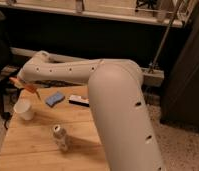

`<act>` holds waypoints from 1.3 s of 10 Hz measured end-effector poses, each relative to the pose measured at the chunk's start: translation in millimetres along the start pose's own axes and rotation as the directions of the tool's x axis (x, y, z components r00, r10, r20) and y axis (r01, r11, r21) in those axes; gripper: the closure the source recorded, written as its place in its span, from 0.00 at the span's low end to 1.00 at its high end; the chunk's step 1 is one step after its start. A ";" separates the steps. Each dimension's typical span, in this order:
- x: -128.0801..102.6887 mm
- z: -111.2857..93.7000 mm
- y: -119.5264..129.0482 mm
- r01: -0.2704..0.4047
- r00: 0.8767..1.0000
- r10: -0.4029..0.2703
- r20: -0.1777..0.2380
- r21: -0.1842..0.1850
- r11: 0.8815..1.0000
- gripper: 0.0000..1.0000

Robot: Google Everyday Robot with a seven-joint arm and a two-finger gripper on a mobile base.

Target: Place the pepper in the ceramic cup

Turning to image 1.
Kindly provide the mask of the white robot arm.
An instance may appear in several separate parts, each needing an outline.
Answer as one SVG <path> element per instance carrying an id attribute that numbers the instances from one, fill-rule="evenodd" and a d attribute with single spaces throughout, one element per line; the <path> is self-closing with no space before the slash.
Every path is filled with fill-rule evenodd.
<path id="1" fill-rule="evenodd" d="M 143 72 L 136 62 L 61 62 L 39 51 L 23 65 L 17 79 L 23 85 L 43 80 L 85 84 L 110 171 L 166 171 L 142 92 Z"/>

